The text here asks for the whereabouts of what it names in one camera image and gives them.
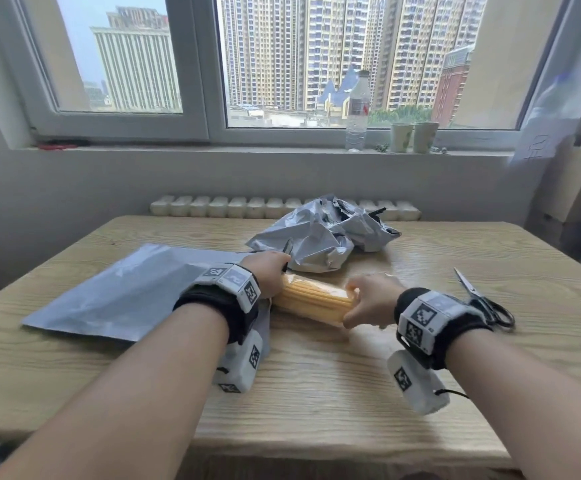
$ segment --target person's left arm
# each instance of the person's left arm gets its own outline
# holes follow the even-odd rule
[[[289,259],[267,251],[241,264],[269,298]],[[212,306],[177,308],[18,448],[0,480],[174,478],[227,341]]]

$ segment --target window pane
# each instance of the window pane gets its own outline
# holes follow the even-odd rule
[[[369,127],[513,129],[560,3],[216,0],[228,126],[346,127],[367,70]]]
[[[60,111],[182,112],[164,0],[23,1]]]

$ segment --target bottle label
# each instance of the bottle label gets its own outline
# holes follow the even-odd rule
[[[369,103],[364,99],[350,99],[348,103],[349,116],[368,116]]]

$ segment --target gray wall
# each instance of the gray wall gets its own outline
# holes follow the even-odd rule
[[[499,220],[508,159],[339,150],[21,149],[26,122],[0,58],[0,288],[113,217],[164,193],[409,200],[428,220]]]

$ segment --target forearm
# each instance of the forearm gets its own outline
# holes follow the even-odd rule
[[[529,480],[581,478],[581,383],[486,330],[446,364]]]
[[[0,468],[1,478],[173,478],[228,326],[190,304],[132,346]]]

